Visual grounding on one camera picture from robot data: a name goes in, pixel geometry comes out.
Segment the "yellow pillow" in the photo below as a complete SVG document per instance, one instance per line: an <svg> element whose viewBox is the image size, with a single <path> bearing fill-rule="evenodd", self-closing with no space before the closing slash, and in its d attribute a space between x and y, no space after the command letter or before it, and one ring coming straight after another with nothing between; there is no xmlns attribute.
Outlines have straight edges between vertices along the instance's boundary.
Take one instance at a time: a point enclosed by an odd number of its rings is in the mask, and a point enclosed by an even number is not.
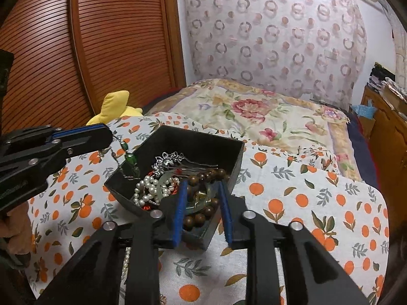
<svg viewBox="0 0 407 305"><path fill-rule="evenodd" d="M107 124L122 116L143 116L142 109L126 106L128 99L129 92L127 90L108 93L103 100L100 113L88 121L86 125Z"/></svg>

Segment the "wooden slat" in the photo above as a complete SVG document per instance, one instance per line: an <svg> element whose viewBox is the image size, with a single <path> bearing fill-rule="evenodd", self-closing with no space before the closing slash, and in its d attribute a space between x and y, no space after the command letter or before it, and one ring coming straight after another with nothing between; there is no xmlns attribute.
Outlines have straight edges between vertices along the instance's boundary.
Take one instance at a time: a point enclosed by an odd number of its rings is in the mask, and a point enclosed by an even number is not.
<svg viewBox="0 0 407 305"><path fill-rule="evenodd" d="M3 101L3 133L92 117L72 57L67 0L19 0L0 28L0 48L14 53Z"/></svg>
<svg viewBox="0 0 407 305"><path fill-rule="evenodd" d="M162 0L79 0L79 16L100 104L125 89L128 105L140 106L172 88Z"/></svg>

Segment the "black box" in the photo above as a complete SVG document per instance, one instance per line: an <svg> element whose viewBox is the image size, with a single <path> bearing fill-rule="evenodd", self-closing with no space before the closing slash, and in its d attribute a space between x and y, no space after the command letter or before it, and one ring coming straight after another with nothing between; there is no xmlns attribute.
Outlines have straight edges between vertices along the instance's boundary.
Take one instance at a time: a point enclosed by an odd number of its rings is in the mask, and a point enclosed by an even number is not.
<svg viewBox="0 0 407 305"><path fill-rule="evenodd" d="M164 125L151 134L133 154L137 159L141 178L152 170L155 157L161 156L163 152L170 154L177 151L197 163L218 164L219 168L223 168L230 175L227 184L231 193L242 165L243 149L242 141ZM124 171L126 171L126 165L121 165ZM125 179L117 169L106 180L105 186L126 210L138 217L143 217L147 212L131 201L137 182L137 180ZM218 208L202 227L194 227L191 231L183 230L182 240L206 250L220 218L221 211Z"/></svg>

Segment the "silver screw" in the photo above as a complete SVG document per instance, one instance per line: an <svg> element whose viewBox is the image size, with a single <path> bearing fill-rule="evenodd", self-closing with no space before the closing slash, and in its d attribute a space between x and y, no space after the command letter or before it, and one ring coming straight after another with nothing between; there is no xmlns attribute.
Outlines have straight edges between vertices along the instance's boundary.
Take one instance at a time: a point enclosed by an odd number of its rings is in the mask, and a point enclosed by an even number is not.
<svg viewBox="0 0 407 305"><path fill-rule="evenodd" d="M150 217L154 218L154 219L158 219L162 217L162 211L160 210L153 210L150 212Z"/></svg>
<svg viewBox="0 0 407 305"><path fill-rule="evenodd" d="M300 231L304 226L299 221L293 221L290 223L290 227L295 231Z"/></svg>
<svg viewBox="0 0 407 305"><path fill-rule="evenodd" d="M30 160L28 161L28 165L34 165L34 164L36 164L36 163L38 163L38 158L33 158L33 159L30 159Z"/></svg>
<svg viewBox="0 0 407 305"><path fill-rule="evenodd" d="M245 211L243 212L243 217L245 217L246 219L254 219L256 217L256 213L253 211Z"/></svg>
<svg viewBox="0 0 407 305"><path fill-rule="evenodd" d="M103 224L103 229L105 230L105 231L112 231L113 229L115 229L116 228L116 223L114 222L114 221L106 221L104 224Z"/></svg>

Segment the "floral blanket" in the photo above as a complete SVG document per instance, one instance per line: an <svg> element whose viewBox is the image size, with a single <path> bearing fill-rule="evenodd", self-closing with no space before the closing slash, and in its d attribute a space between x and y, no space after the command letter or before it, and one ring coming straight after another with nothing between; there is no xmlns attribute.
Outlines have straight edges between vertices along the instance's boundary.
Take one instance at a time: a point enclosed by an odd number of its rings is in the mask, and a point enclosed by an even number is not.
<svg viewBox="0 0 407 305"><path fill-rule="evenodd" d="M125 116L108 126L134 150L163 124L240 137L229 130L206 128L176 113ZM294 159L284 149L259 146L245 136L241 140L245 149L233 193L244 196L248 208L270 222L304 223L375 305L383 286L389 247L387 209L380 192L365 183L297 162L308 160L304 153ZM117 140L111 146L122 162L123 150ZM312 152L309 149L308 154L322 157L324 151L319 148L312 148ZM48 178L49 188L30 200L33 248L26 275L36 297L105 221L123 224L134 220L103 185L116 168L110 154L72 157L66 167ZM159 255L160 291L168 305L244 304L247 251L227 247L222 223L207 251L182 243L176 250L160 250ZM278 251L276 256L281 303L287 304ZM131 260L142 259L130 254ZM120 305L124 304L125 281L121 283Z"/></svg>
<svg viewBox="0 0 407 305"><path fill-rule="evenodd" d="M289 153L317 144L335 154L343 176L361 181L339 110L223 79L202 80L156 104L148 113L181 113L216 129Z"/></svg>

